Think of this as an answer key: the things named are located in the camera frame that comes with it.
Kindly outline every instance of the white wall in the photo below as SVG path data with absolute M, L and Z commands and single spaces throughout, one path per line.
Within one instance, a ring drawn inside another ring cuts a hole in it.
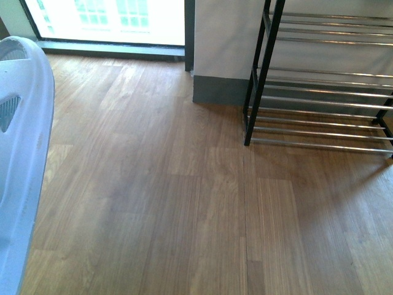
M 37 39 L 18 0 L 0 1 L 0 17 L 11 36 Z
M 195 75 L 248 79 L 263 3 L 196 0 Z M 393 1 L 287 0 L 284 11 L 392 17 Z M 393 74 L 393 48 L 278 41 L 271 65 Z

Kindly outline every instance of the metal shoe rack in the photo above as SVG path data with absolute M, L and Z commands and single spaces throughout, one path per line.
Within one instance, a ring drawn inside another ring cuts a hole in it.
M 393 110 L 393 85 L 389 85 L 393 76 L 270 66 L 276 41 L 393 50 L 393 43 L 389 43 L 393 39 L 393 34 L 389 34 L 393 31 L 393 18 L 288 14 L 283 13 L 284 4 L 285 0 L 277 0 L 274 12 L 270 13 L 271 0 L 266 0 L 263 8 L 243 108 L 244 145 L 254 141 L 393 154 L 393 133 L 384 120 L 386 113 Z M 259 66 L 263 45 L 265 50 Z M 386 82 L 376 83 L 375 79 Z M 286 140 L 294 137 L 303 139 Z M 317 140 L 321 138 L 334 138 L 334 141 L 321 144 Z

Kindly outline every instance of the laminate flooring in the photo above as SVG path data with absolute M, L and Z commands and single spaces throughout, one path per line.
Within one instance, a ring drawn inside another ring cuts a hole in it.
M 49 60 L 23 295 L 393 294 L 388 155 L 244 147 L 183 63 Z

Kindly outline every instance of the white laundry basket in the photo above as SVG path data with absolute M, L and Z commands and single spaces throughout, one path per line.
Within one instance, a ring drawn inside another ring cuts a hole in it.
M 29 253 L 53 119 L 54 81 L 33 42 L 0 41 L 0 294 L 18 294 Z

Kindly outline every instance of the window sill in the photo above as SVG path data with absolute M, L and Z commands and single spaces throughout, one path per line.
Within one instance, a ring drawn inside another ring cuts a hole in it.
M 143 60 L 184 61 L 184 48 L 149 47 L 123 44 L 37 41 L 45 53 L 89 57 L 129 58 Z

